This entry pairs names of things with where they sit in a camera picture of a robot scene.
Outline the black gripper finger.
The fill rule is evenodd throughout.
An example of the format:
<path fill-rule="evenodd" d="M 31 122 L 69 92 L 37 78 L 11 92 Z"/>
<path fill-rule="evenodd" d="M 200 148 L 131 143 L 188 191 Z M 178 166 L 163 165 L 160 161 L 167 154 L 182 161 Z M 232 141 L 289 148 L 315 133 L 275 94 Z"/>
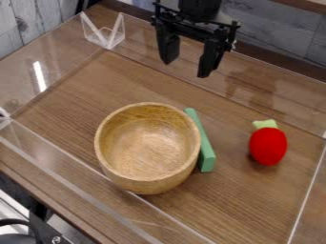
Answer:
<path fill-rule="evenodd" d="M 159 56 L 163 63 L 168 65 L 179 56 L 179 36 L 172 32 L 171 28 L 160 22 L 156 23 L 155 29 Z"/>
<path fill-rule="evenodd" d="M 224 54 L 224 44 L 215 38 L 207 39 L 203 45 L 203 55 L 200 56 L 198 76 L 206 78 L 218 68 Z"/>

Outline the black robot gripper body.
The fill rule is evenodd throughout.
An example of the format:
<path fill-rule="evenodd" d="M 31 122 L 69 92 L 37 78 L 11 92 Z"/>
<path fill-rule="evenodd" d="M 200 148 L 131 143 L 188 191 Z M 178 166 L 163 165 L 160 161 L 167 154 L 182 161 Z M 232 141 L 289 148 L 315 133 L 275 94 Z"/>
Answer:
<path fill-rule="evenodd" d="M 215 38 L 231 51 L 240 23 L 222 11 L 222 0 L 154 0 L 154 27 L 160 22 L 172 32 L 204 44 Z"/>

